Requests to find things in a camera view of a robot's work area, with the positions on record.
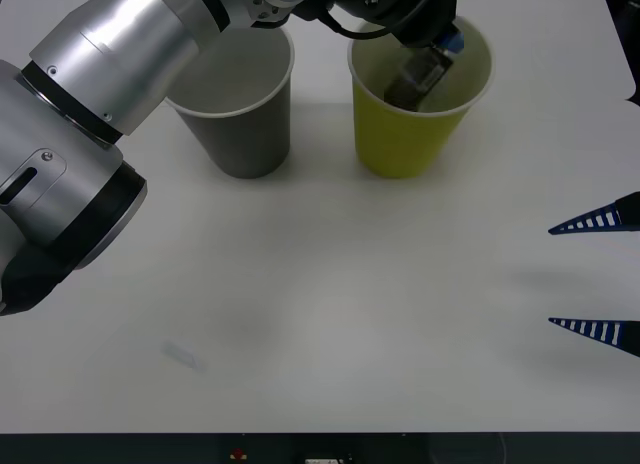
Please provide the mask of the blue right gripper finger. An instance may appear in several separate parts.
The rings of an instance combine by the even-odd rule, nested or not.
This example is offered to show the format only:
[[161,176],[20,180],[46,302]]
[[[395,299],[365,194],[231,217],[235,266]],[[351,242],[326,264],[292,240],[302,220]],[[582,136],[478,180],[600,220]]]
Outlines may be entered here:
[[617,199],[604,207],[576,216],[548,230],[550,235],[638,232],[639,192]]
[[548,321],[574,334],[640,356],[640,322],[631,320],[580,320],[549,317]]

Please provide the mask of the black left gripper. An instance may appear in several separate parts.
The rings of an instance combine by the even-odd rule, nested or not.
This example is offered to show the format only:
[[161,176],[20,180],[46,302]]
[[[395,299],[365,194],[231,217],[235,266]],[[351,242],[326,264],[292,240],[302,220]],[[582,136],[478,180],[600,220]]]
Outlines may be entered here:
[[[430,45],[456,17],[457,0],[399,0],[384,27],[405,47]],[[464,49],[464,36],[450,26],[441,36],[441,48],[450,53]]]

